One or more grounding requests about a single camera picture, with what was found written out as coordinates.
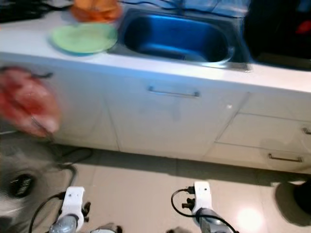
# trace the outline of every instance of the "red object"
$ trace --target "red object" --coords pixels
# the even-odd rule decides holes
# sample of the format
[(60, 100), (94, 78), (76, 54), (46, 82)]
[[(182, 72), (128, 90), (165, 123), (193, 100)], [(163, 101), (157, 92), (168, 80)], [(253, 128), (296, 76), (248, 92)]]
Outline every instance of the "red object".
[(0, 73), (0, 116), (4, 119), (27, 133), (45, 137), (59, 129), (60, 115), (53, 94), (30, 71), (9, 67)]
[(296, 30), (297, 34), (305, 34), (307, 32), (311, 32), (311, 20), (302, 22)]

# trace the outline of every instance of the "kitchen sink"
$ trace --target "kitchen sink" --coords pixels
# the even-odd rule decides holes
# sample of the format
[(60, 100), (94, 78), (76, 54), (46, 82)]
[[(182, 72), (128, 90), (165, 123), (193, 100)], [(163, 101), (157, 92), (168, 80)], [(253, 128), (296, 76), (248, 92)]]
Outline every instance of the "kitchen sink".
[(236, 31), (228, 21), (130, 9), (108, 52), (247, 70)]

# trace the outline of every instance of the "tile floor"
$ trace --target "tile floor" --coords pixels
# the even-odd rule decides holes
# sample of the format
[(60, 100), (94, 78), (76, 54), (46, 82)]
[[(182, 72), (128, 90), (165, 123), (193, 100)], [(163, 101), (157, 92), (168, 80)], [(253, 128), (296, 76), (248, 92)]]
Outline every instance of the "tile floor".
[[(165, 233), (177, 226), (201, 233), (170, 203), (175, 190), (197, 180), (209, 181), (214, 210), (240, 233), (311, 232), (311, 217), (291, 196), (292, 183), (306, 180), (306, 175), (104, 150), (95, 150), (76, 167), (75, 185), (85, 187), (84, 200), (92, 203), (82, 232), (115, 222), (125, 233)], [(177, 205), (186, 198), (177, 197)], [(35, 232), (46, 232), (56, 213)]]

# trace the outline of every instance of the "silver handle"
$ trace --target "silver handle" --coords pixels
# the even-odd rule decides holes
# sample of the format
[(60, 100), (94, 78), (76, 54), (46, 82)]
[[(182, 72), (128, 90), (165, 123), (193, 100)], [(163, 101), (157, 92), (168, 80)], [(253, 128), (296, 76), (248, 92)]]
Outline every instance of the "silver handle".
[(175, 92), (155, 91), (155, 88), (153, 86), (149, 86), (148, 91), (150, 93), (153, 93), (153, 94), (183, 97), (183, 98), (199, 98), (200, 97), (200, 92), (197, 92), (197, 91), (194, 92), (193, 94), (182, 94), (182, 93), (175, 93)]
[(309, 130), (307, 127), (302, 128), (302, 131), (303, 131), (306, 135), (311, 135), (311, 132), (310, 132), (310, 130)]
[(268, 154), (269, 159), (274, 159), (274, 160), (282, 160), (282, 161), (289, 161), (289, 162), (296, 162), (296, 163), (302, 163), (302, 157), (298, 156), (296, 159), (285, 159), (285, 158), (277, 158), (274, 157), (271, 153)]

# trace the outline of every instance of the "kitchen counter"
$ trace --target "kitchen counter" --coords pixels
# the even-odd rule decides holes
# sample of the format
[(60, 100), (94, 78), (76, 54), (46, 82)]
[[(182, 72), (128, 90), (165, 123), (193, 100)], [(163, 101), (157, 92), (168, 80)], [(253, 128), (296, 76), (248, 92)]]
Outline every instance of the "kitchen counter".
[(43, 19), (2, 24), (0, 26), (0, 57), (9, 61), (35, 61), (46, 58), (46, 63), (62, 63), (81, 69), (120, 73), (133, 72), (148, 77), (166, 74), (172, 77), (206, 79), (248, 91), (292, 91), (311, 93), (311, 72), (250, 64), (251, 72), (233, 71), (178, 62), (166, 62), (129, 56), (107, 54), (73, 56), (58, 51), (48, 42), (49, 33), (58, 26), (74, 23), (69, 12), (53, 12)]

